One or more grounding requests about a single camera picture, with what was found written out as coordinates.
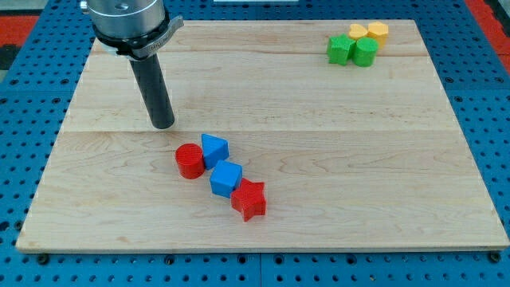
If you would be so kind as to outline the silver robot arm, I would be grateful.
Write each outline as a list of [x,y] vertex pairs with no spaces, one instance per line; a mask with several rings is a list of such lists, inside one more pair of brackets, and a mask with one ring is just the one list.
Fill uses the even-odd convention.
[[170,17],[162,0],[80,0],[105,51],[144,61],[157,54],[184,26],[182,16]]

